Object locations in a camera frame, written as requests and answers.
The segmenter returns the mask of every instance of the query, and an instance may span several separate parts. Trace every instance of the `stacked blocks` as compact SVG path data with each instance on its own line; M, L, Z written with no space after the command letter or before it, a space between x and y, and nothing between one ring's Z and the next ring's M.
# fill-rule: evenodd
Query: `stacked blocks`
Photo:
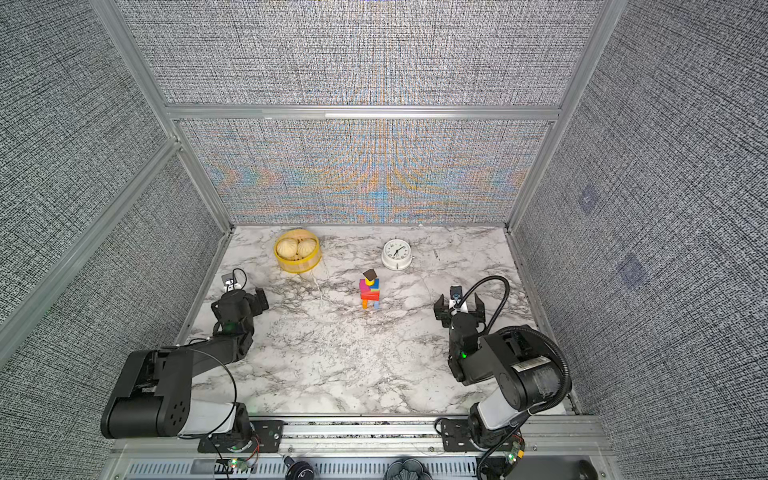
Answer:
M376 278L376 272L368 270L363 275L366 278L360 279L360 298L362 307L368 308L368 301L373 301L373 308L379 308L379 279Z

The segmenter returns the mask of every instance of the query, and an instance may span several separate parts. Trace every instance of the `metal plate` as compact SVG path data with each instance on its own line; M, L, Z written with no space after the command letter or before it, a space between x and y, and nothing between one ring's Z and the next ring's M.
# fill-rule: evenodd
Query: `metal plate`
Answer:
M251 420L250 424L253 426L253 434L259 436L259 451L261 453L277 453L280 450L280 440L283 438L283 422L280 420L263 420L255 421ZM197 446L199 453L230 453L227 451L228 444L231 445L226 437L219 438L217 441L218 447L211 444L209 439L201 439L200 444ZM238 453L251 453L256 450L256 444L248 446Z
M440 429L442 431L442 447L446 452L481 452L472 443L469 434L469 424L466 420L441 420ZM512 448L511 442L506 442L500 446L498 452L509 452Z

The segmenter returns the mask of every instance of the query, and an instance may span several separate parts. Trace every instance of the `steamed bun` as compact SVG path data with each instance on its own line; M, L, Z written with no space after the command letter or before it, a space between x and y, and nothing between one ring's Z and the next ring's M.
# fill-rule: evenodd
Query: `steamed bun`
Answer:
M315 239L307 238L299 242L299 246L296 249L296 252L299 254L299 257L308 257L313 251L315 251L315 247L317 247L317 242Z
M297 254L299 242L295 238L283 238L277 244L277 254L286 260L293 259Z

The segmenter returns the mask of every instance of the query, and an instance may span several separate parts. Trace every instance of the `label sticker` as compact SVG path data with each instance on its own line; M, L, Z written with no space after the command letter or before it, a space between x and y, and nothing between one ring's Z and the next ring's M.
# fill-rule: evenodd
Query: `label sticker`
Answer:
M550 363L551 360L548 359L545 356L539 356L534 359L525 360L524 362L520 362L516 365L513 365L512 368L517 370L518 372L523 372L528 369L532 369L535 366L544 365L545 363Z

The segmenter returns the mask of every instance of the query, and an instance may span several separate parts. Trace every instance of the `vent grille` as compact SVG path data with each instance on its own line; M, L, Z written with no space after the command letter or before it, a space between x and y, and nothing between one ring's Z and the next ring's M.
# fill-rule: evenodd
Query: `vent grille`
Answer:
M155 462L134 462L128 468L129 478L147 478L150 475L167 477L186 476L190 473L192 460L160 460Z
M334 478L376 478L384 477L387 467L397 458L310 458L309 463L315 468L318 477ZM434 480L451 478L474 478L475 459L466 457L419 458ZM210 478L210 463L206 468L193 468L193 460L160 460L152 462L134 462L128 469L127 479L167 479L167 478ZM226 478L224 467L215 464L216 478ZM276 478L285 476L287 467L281 458L262 458L255 469L236 470L230 478Z

